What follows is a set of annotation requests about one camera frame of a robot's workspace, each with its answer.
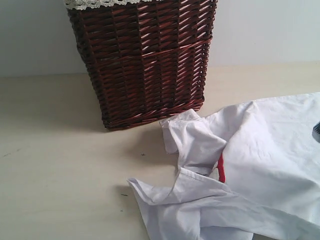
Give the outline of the dark brown wicker basket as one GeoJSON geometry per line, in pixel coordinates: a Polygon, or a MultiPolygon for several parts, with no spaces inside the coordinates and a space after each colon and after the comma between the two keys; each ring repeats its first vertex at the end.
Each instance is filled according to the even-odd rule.
{"type": "Polygon", "coordinates": [[[215,0],[66,8],[107,129],[202,107],[216,8],[215,0]]]}

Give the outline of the white shirt garment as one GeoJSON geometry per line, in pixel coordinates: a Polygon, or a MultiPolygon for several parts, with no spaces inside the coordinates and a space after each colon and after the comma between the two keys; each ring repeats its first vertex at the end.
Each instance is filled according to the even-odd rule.
{"type": "Polygon", "coordinates": [[[128,179],[152,240],[320,237],[319,93],[257,99],[162,120],[178,154],[172,187],[128,179]]]}

